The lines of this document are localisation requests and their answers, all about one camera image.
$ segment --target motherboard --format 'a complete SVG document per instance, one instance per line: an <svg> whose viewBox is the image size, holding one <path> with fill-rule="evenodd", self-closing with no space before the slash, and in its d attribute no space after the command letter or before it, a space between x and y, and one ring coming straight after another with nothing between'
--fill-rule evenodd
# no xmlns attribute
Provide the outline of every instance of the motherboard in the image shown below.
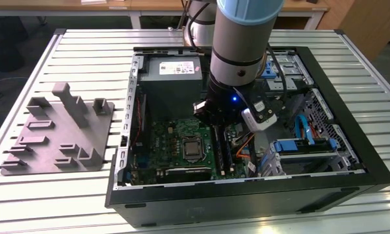
<svg viewBox="0 0 390 234"><path fill-rule="evenodd" d="M229 141L237 137L235 126L227 128L225 134ZM247 177L243 160L232 173L217 173L212 131L197 119L155 121L149 146L149 153L135 156L139 184L160 183L167 174L184 179L183 175L195 173L208 175L208 180Z"/></svg>

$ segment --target red cable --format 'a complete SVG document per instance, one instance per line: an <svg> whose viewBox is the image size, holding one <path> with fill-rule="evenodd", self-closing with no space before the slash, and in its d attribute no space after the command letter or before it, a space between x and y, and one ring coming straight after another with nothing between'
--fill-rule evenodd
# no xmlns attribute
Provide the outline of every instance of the red cable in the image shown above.
<svg viewBox="0 0 390 234"><path fill-rule="evenodd" d="M132 146L135 146L141 131L140 99L137 98L139 131Z"/></svg>

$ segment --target blue cable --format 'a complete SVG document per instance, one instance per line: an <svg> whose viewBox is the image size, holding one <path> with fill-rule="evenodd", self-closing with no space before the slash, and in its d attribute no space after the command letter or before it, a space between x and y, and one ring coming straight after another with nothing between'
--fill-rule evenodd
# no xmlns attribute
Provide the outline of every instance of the blue cable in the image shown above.
<svg viewBox="0 0 390 234"><path fill-rule="evenodd" d="M304 115L297 115L295 118L295 133L297 135L297 138L301 138L301 129L300 129L301 122L303 122L303 126L304 126L304 131L305 131L305 139L308 139L311 145L313 145L315 141L313 141L313 137L312 137L312 130L308 125L307 117Z"/></svg>

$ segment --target wooden cabinet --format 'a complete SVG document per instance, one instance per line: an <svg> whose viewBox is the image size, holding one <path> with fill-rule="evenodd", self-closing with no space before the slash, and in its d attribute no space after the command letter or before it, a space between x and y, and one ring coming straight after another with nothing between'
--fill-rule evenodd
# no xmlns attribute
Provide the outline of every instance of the wooden cabinet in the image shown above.
<svg viewBox="0 0 390 234"><path fill-rule="evenodd" d="M390 40L390 0L325 0L317 29L343 29L365 57L375 60Z"/></svg>

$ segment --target sticker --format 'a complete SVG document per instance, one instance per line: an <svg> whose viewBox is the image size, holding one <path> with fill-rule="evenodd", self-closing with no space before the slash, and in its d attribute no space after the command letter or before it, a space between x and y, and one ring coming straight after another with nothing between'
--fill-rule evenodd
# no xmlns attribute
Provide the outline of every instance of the sticker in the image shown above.
<svg viewBox="0 0 390 234"><path fill-rule="evenodd" d="M255 103L255 109L257 110L257 112L261 112L265 109L265 104L263 103L263 101Z"/></svg>
<svg viewBox="0 0 390 234"><path fill-rule="evenodd" d="M128 7L127 6L109 6L111 10L127 10Z"/></svg>
<svg viewBox="0 0 390 234"><path fill-rule="evenodd" d="M252 170L252 172L256 172L256 166L252 162L249 162L248 167Z"/></svg>
<svg viewBox="0 0 390 234"><path fill-rule="evenodd" d="M161 62L159 74L160 75L177 75L177 74L195 74L195 62Z"/></svg>

